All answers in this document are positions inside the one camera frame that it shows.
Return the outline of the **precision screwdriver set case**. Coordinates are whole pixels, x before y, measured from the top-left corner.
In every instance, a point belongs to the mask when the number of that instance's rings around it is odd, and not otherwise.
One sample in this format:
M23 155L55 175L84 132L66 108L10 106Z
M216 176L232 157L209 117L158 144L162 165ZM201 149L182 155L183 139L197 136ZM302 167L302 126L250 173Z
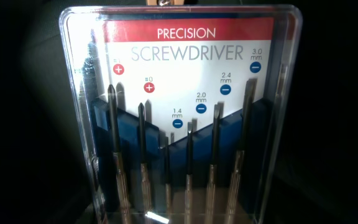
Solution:
M303 16L75 6L60 35L97 223L264 223Z

